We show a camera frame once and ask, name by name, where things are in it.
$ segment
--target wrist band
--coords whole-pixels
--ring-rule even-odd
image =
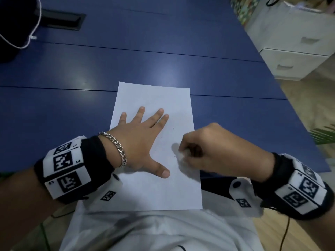
[[[319,174],[296,158],[274,153],[272,176],[263,183],[252,181],[262,206],[297,220],[324,215],[334,204],[334,192]]]
[[[114,167],[97,136],[79,136],[50,150],[34,165],[36,176],[64,204],[85,199],[111,178]]]
[[[114,137],[112,136],[111,134],[108,134],[106,132],[100,132],[99,135],[103,135],[105,136],[106,138],[108,138],[109,140],[111,140],[111,142],[115,145],[115,147],[118,149],[119,153],[120,153],[120,156],[121,156],[121,160],[122,160],[122,163],[120,165],[120,168],[122,167],[125,167],[126,164],[127,164],[127,157],[126,157],[126,153],[125,151],[123,150],[123,147],[122,145],[119,143],[119,141]]]

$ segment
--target white paper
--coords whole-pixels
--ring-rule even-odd
[[[190,89],[120,82],[111,128],[118,124],[122,112],[127,113],[127,122],[130,122],[140,106],[145,106],[142,121],[159,108],[170,116],[150,150],[150,156],[170,170],[170,177],[162,179],[147,172],[132,172],[127,167],[117,169],[122,170],[116,173],[123,187],[111,199],[113,202],[108,205],[108,210],[202,209],[200,173],[197,170],[183,173],[176,155],[183,135],[194,130]]]

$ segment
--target cabinet drawer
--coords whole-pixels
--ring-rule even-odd
[[[328,56],[264,48],[260,52],[276,78],[300,80],[316,69]]]
[[[281,4],[280,18],[263,47],[331,56],[335,52],[335,16]]]

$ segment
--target drawer handle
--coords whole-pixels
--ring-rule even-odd
[[[318,41],[320,41],[320,39],[312,39],[312,38],[306,38],[306,37],[301,38],[301,43],[308,44],[308,45],[313,45],[314,43]]]
[[[293,68],[293,66],[283,66],[280,64],[277,65],[277,70],[290,70],[291,68]]]

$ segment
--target black bag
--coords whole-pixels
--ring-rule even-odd
[[[13,45],[24,46],[38,21],[36,8],[37,0],[0,0],[0,34]],[[18,52],[0,37],[0,63],[13,60]]]

